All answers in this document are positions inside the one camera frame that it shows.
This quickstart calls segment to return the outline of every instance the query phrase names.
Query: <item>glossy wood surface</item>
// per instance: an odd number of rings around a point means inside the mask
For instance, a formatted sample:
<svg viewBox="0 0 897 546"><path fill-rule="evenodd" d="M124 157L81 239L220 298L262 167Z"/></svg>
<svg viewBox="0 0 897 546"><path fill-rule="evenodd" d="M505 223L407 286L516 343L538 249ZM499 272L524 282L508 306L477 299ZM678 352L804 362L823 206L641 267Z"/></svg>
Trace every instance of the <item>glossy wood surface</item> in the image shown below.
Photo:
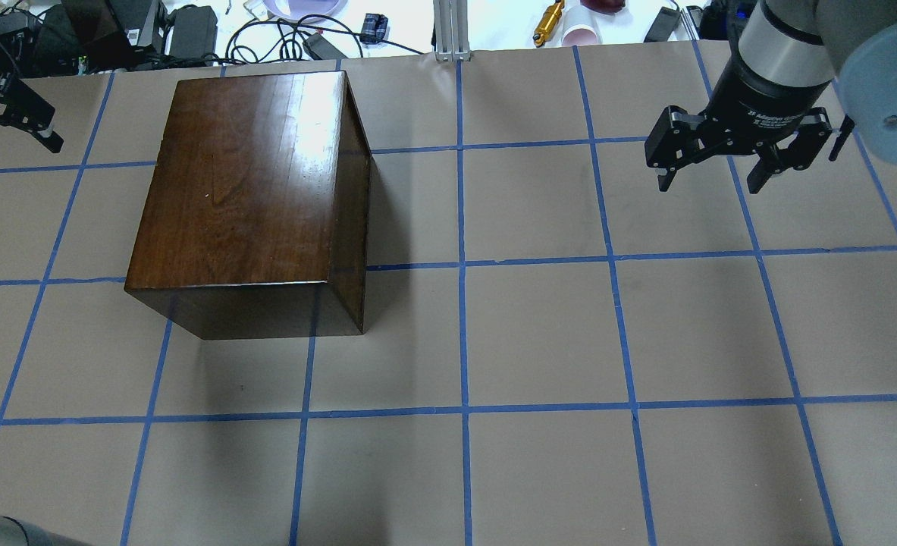
<svg viewBox="0 0 897 546"><path fill-rule="evenodd" d="M125 290L207 338L307 335L314 301L356 333L369 165L342 72L179 82Z"/></svg>

